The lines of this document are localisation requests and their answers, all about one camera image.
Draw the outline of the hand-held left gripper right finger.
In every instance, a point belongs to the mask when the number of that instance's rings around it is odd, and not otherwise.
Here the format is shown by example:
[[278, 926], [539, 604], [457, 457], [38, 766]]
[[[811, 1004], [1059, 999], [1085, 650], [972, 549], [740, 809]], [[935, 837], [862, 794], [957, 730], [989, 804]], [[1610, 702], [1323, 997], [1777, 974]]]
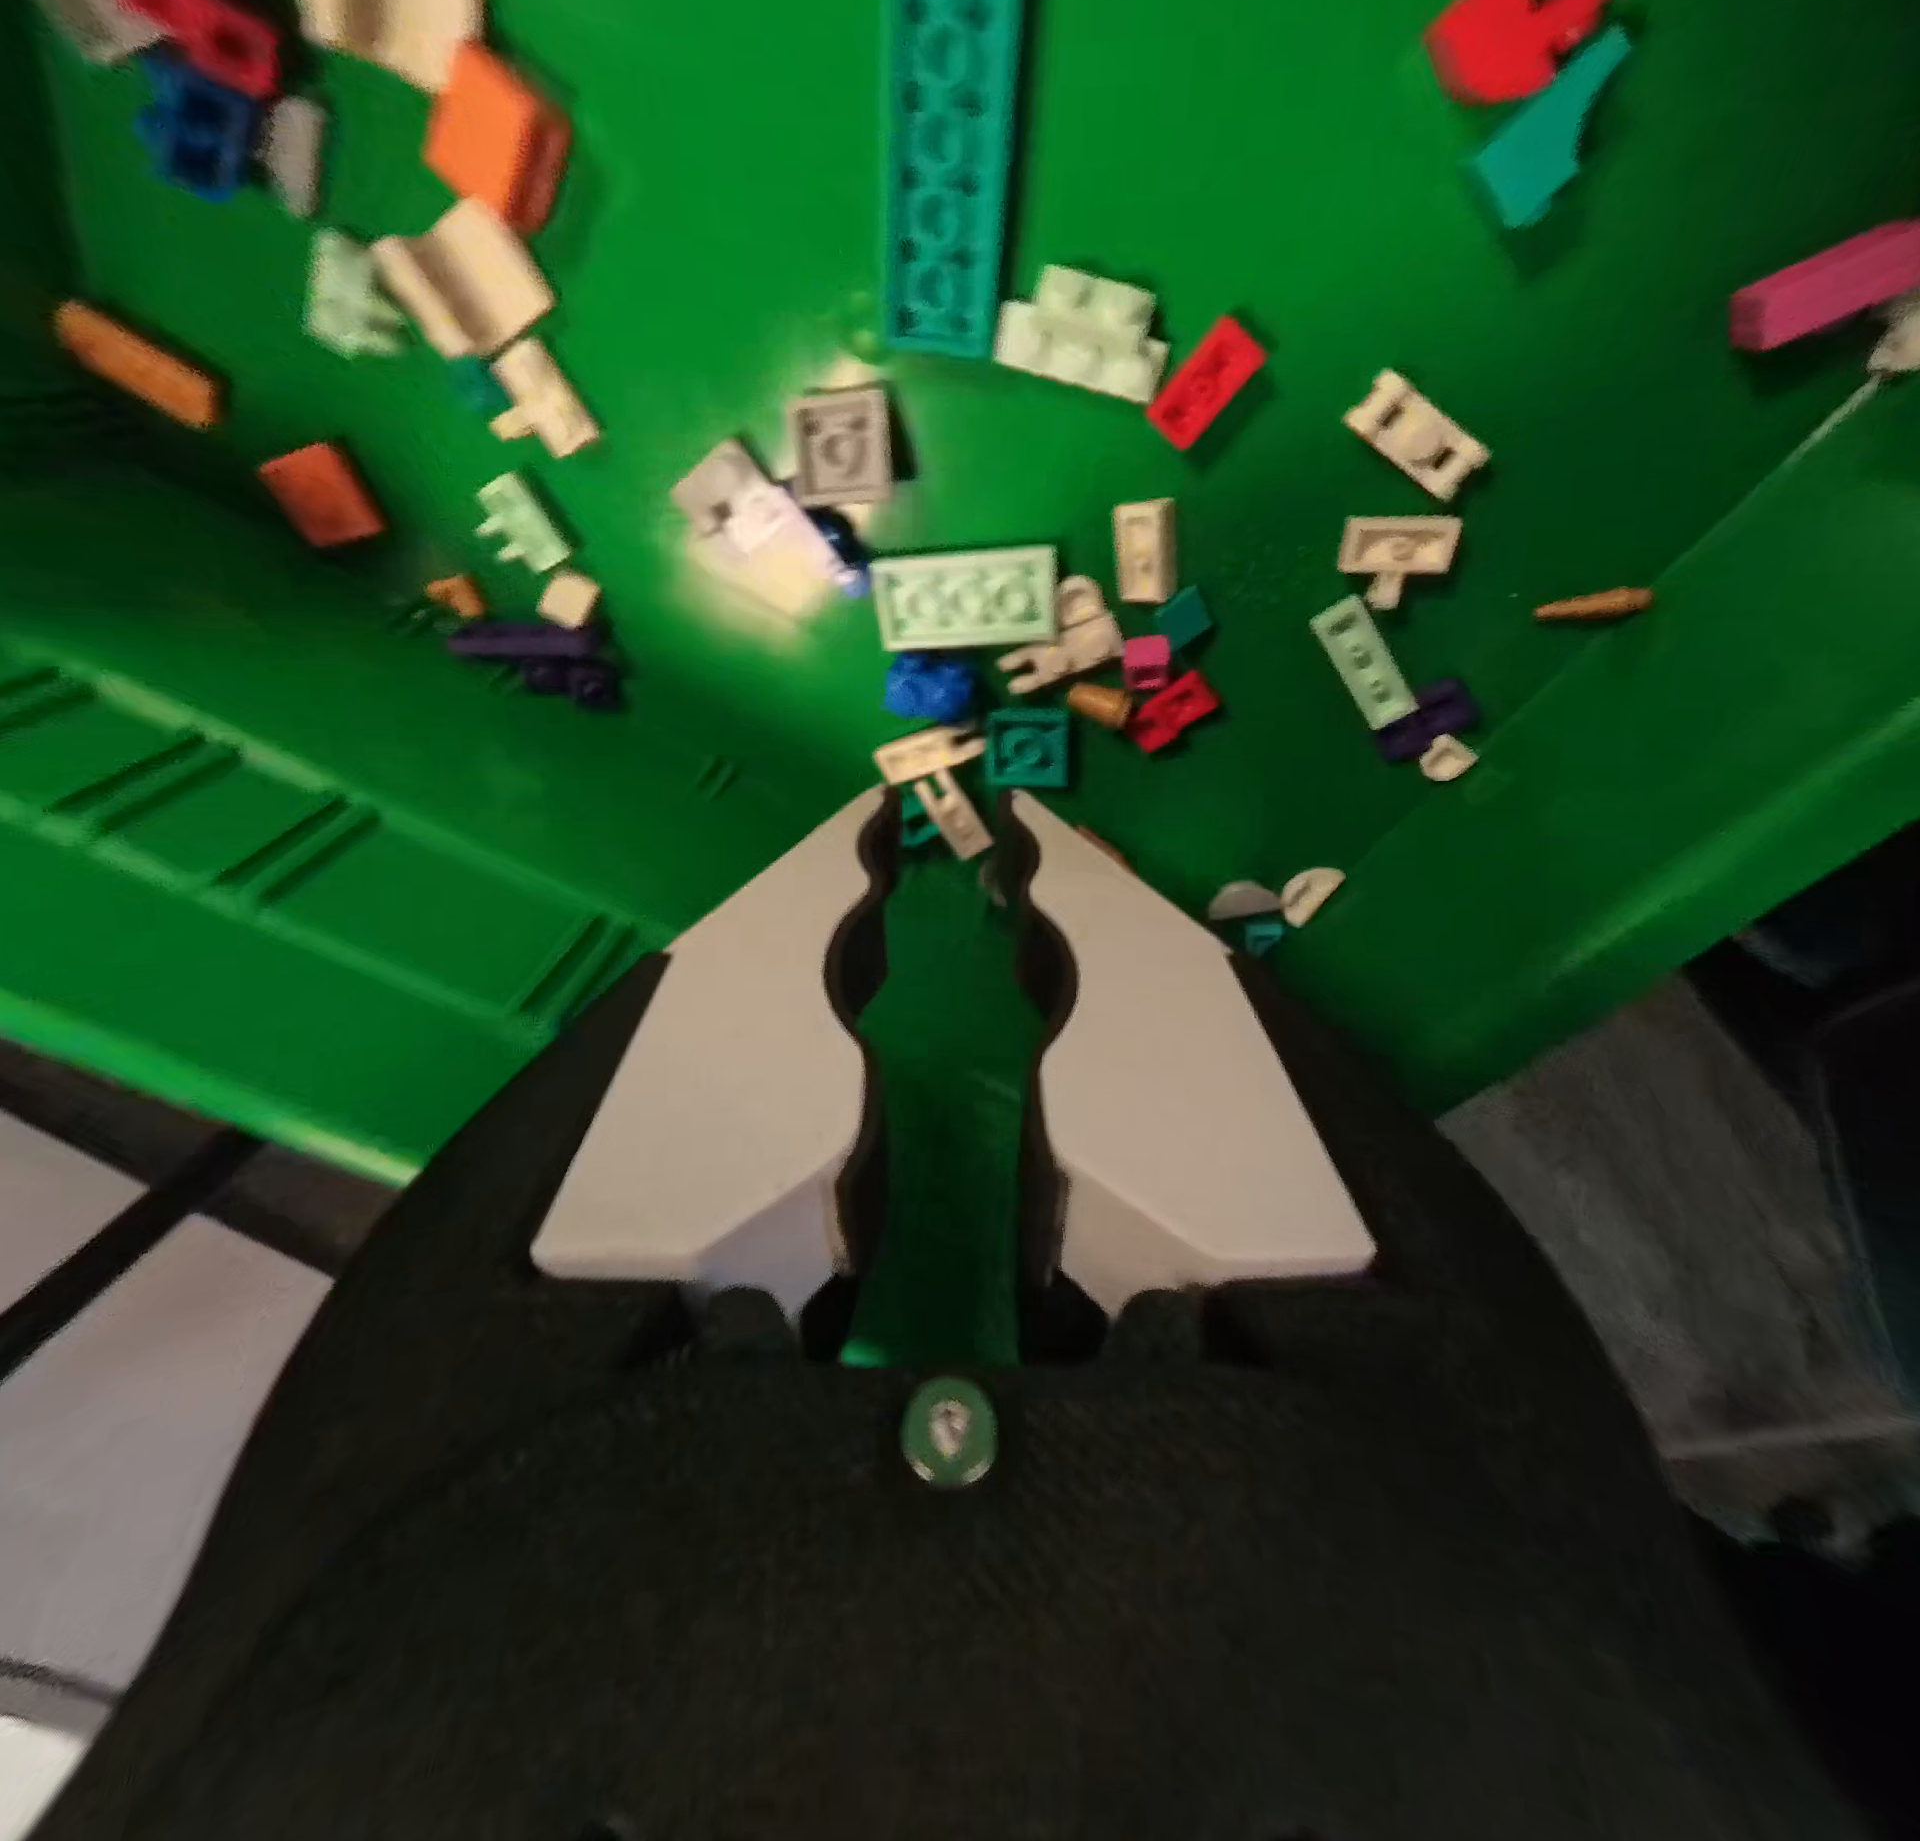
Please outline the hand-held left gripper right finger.
[[1044, 798], [1007, 798], [1017, 973], [1044, 1019], [1021, 1283], [1109, 1316], [1153, 1290], [1357, 1276], [1378, 1244], [1213, 931]]

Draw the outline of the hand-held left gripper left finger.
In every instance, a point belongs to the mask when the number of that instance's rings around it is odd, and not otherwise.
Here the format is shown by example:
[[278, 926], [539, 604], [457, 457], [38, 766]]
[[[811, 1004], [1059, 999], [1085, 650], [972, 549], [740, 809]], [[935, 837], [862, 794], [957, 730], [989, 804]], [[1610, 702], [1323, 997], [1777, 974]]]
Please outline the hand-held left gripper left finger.
[[795, 1317], [850, 1271], [874, 989], [848, 949], [891, 891], [898, 814], [857, 793], [667, 946], [533, 1233], [545, 1276], [760, 1290]]

